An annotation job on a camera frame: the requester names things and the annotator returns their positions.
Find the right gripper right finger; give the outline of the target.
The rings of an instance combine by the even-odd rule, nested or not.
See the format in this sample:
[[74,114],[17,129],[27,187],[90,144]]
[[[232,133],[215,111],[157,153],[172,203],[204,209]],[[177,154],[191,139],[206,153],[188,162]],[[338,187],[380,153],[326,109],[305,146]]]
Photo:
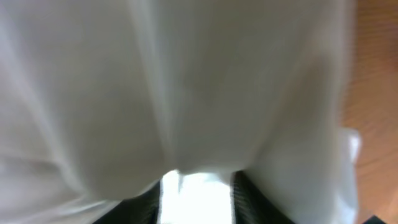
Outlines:
[[233,174],[231,196],[235,224],[294,224],[263,196],[243,171]]

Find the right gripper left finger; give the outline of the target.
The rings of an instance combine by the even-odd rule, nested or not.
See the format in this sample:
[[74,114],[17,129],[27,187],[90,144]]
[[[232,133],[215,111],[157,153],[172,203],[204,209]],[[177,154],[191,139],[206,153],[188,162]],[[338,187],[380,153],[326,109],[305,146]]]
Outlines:
[[123,200],[93,224],[156,224],[160,209],[161,183],[144,194]]

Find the white Mr Robot t-shirt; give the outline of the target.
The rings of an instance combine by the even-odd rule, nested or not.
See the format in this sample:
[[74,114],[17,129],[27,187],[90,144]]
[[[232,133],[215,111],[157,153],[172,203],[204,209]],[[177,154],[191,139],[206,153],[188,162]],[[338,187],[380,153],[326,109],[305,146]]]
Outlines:
[[2,1],[1,222],[235,223],[243,171],[294,223],[355,223],[356,3]]

